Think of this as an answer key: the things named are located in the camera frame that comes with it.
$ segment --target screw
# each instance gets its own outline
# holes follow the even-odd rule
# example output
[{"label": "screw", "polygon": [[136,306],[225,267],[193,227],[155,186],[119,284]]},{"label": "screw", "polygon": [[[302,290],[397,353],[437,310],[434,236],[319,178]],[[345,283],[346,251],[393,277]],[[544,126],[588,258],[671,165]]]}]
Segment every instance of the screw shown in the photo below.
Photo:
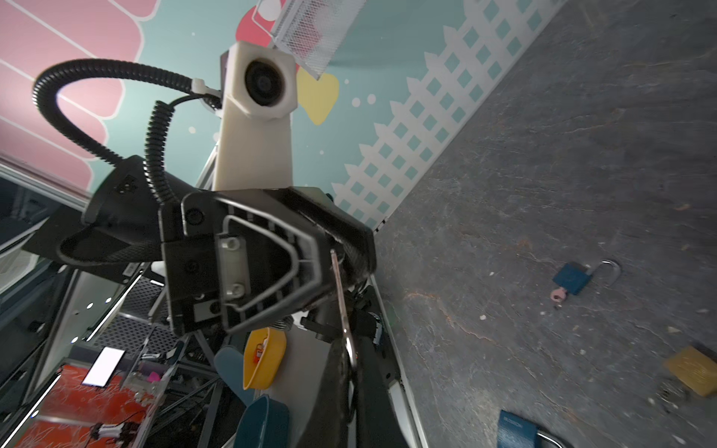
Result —
[{"label": "screw", "polygon": [[222,240],[222,247],[226,250],[238,250],[242,246],[239,238],[230,237]]},{"label": "screw", "polygon": [[244,285],[241,283],[234,283],[232,288],[227,291],[227,295],[233,298],[238,298],[243,296],[245,291]]},{"label": "screw", "polygon": [[199,209],[189,209],[186,211],[184,217],[186,221],[192,226],[198,226],[204,222],[204,214]]},{"label": "screw", "polygon": [[199,272],[199,263],[190,259],[188,262],[184,263],[184,271],[187,274],[196,274]]}]

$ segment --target yellow heart shape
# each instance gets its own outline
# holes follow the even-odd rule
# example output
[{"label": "yellow heart shape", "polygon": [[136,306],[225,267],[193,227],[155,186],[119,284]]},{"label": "yellow heart shape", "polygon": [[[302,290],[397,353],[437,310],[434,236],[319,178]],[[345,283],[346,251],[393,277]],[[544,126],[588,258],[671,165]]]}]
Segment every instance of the yellow heart shape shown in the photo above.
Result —
[{"label": "yellow heart shape", "polygon": [[338,100],[336,77],[331,73],[324,73],[317,81],[300,68],[296,73],[296,89],[299,104],[306,110],[313,124],[318,126],[323,123]]}]

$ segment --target blue container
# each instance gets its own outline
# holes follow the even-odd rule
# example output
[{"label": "blue container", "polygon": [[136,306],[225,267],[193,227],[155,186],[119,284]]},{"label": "blue container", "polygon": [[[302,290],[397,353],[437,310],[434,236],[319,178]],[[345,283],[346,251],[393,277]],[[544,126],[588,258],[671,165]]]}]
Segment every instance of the blue container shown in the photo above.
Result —
[{"label": "blue container", "polygon": [[244,411],[234,448],[286,448],[288,442],[289,408],[262,395]]}]

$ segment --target camera lens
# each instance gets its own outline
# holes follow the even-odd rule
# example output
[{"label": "camera lens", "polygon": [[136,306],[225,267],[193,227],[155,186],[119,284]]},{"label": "camera lens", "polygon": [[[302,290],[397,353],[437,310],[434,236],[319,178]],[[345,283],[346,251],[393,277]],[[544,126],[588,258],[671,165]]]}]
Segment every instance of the camera lens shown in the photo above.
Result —
[{"label": "camera lens", "polygon": [[281,78],[281,73],[266,62],[251,62],[247,67],[244,82],[249,96],[261,106],[277,103],[284,93],[284,80]]}]

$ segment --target blue padlock body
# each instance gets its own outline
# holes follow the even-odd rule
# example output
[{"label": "blue padlock body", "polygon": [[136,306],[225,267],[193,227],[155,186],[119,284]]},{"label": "blue padlock body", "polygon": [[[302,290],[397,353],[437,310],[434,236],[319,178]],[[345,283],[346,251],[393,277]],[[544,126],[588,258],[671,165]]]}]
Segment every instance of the blue padlock body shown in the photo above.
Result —
[{"label": "blue padlock body", "polygon": [[538,427],[519,416],[500,411],[498,418],[498,448],[536,448]]},{"label": "blue padlock body", "polygon": [[553,277],[553,281],[558,286],[564,287],[572,295],[577,295],[591,278],[592,275],[582,272],[578,267],[572,264],[566,264],[563,266],[563,269]]}]

